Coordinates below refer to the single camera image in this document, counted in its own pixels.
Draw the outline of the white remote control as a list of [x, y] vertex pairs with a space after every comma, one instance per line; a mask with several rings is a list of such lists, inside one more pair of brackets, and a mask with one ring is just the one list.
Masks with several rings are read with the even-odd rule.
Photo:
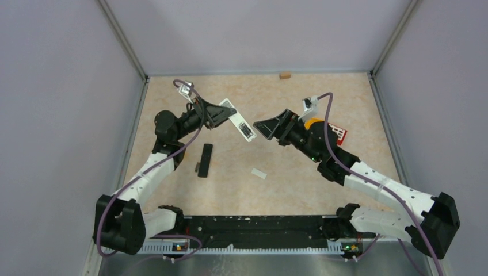
[[225, 98], [219, 105], [227, 108], [232, 108], [236, 111], [236, 113], [230, 116], [229, 119], [248, 143], [250, 143], [257, 137], [256, 133], [252, 130], [250, 124], [244, 119], [244, 117], [240, 114], [240, 112], [228, 98]]

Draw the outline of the white battery cover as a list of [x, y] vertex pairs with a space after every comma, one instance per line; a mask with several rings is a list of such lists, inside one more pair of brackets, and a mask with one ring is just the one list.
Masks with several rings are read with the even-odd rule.
[[266, 177], [267, 177], [267, 173], [262, 172], [262, 171], [260, 171], [260, 170], [258, 170], [258, 169], [256, 169], [256, 168], [253, 168], [253, 169], [252, 169], [252, 171], [251, 171], [251, 173], [252, 173], [253, 175], [255, 175], [255, 176], [257, 176], [257, 177], [261, 178], [261, 179], [266, 179]]

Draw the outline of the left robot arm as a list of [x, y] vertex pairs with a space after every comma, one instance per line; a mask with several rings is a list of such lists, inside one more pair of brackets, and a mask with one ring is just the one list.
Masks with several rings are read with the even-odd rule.
[[201, 97], [186, 107], [180, 117], [169, 110], [157, 113], [156, 141], [142, 168], [125, 186], [97, 200], [93, 240], [101, 256], [108, 256], [104, 248], [134, 255], [147, 239], [162, 232], [173, 238], [184, 232], [178, 209], [162, 207], [144, 214], [142, 207], [183, 161], [189, 144], [181, 143], [182, 138], [190, 133], [198, 135], [203, 127], [214, 129], [237, 113], [230, 103], [215, 105]]

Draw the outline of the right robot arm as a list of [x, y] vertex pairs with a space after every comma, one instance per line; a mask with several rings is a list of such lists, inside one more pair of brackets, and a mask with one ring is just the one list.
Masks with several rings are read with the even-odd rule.
[[341, 235], [381, 233], [410, 242], [426, 256], [434, 252], [438, 259], [445, 258], [460, 228], [452, 196], [424, 193], [377, 172], [337, 145], [338, 135], [322, 120], [306, 127], [296, 113], [285, 109], [276, 117], [254, 122], [253, 127], [267, 140], [294, 146], [318, 164], [318, 172], [328, 181], [360, 191], [392, 209], [372, 211], [359, 204], [339, 208], [337, 228]]

